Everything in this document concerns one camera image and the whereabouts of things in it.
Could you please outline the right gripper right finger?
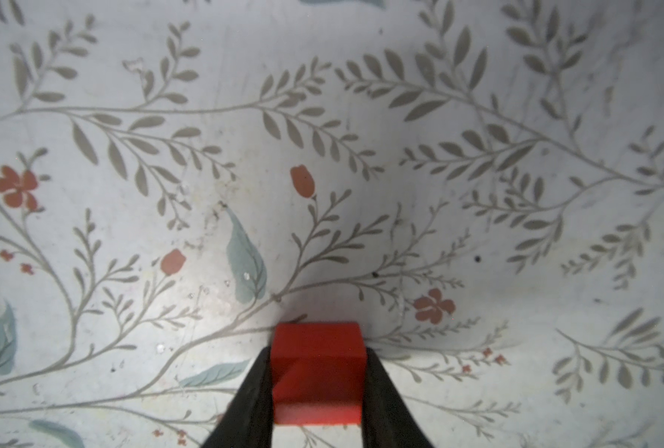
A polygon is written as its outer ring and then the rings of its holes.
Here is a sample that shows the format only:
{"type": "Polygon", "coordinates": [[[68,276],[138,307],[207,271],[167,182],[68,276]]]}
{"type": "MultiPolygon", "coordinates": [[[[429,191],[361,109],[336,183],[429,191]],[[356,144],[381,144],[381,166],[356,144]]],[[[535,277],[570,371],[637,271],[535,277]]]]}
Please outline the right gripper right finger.
{"type": "Polygon", "coordinates": [[[362,411],[363,448],[432,448],[377,353],[367,349],[362,411]]]}

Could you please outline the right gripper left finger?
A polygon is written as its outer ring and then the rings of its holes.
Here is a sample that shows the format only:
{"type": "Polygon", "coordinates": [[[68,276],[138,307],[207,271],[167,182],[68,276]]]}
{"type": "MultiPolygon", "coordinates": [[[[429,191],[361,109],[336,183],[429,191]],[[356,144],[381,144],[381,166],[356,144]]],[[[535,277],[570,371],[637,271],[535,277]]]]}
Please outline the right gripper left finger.
{"type": "Polygon", "coordinates": [[[271,348],[256,358],[224,416],[202,448],[270,448],[274,426],[271,348]]]}

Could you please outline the red cube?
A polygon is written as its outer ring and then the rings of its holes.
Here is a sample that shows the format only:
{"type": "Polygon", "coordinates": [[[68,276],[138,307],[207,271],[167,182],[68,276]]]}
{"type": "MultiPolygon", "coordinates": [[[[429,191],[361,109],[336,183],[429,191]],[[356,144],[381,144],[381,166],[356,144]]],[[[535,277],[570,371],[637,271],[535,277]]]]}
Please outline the red cube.
{"type": "Polygon", "coordinates": [[[275,424],[362,423],[367,349],[358,324],[279,324],[270,369],[275,424]]]}

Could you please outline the floral table mat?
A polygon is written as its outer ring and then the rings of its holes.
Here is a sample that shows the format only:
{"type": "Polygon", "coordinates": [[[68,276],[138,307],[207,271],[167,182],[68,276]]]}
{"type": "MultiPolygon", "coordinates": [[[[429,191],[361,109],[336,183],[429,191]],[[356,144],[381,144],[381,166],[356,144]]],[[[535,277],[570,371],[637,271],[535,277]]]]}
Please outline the floral table mat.
{"type": "Polygon", "coordinates": [[[0,1],[0,447],[199,447],[290,320],[664,447],[664,1],[0,1]]]}

